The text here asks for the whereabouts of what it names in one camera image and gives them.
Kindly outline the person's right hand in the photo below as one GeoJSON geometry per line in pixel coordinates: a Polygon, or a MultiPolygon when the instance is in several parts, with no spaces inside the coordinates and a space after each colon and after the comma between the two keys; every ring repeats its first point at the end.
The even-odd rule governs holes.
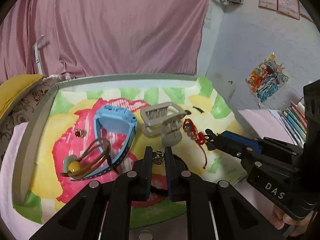
{"type": "Polygon", "coordinates": [[[285,225],[294,226],[294,230],[290,233],[291,237],[302,235],[306,232],[310,220],[314,217],[314,212],[311,211],[303,220],[294,220],[281,210],[276,205],[273,206],[273,210],[270,217],[270,223],[278,230],[282,229],[285,225]]]}

